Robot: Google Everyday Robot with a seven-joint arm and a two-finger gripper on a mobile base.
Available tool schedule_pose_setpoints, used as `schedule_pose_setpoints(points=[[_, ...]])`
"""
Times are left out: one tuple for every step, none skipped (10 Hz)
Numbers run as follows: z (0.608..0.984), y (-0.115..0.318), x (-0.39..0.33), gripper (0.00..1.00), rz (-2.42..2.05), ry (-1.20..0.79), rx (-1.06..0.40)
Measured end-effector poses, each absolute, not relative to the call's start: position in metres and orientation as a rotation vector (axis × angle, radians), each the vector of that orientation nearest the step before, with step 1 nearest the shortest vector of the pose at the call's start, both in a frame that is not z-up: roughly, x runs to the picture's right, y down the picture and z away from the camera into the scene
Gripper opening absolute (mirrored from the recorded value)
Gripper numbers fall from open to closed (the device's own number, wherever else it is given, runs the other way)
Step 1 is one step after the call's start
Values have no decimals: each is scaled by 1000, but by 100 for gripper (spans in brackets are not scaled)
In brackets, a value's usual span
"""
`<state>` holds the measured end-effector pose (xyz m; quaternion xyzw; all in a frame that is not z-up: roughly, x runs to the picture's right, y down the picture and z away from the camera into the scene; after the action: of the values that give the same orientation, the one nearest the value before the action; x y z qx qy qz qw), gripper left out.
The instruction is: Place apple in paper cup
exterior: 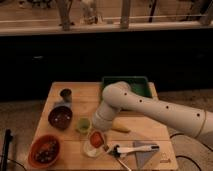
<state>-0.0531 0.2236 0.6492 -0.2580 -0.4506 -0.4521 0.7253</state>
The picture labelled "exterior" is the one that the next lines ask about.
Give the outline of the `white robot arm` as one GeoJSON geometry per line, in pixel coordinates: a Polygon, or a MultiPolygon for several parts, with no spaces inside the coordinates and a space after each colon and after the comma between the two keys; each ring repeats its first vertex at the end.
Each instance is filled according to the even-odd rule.
{"type": "Polygon", "coordinates": [[[102,101],[92,116],[93,126],[108,131],[122,109],[142,113],[213,146],[213,112],[137,95],[124,81],[109,84],[103,89],[102,101]]]}

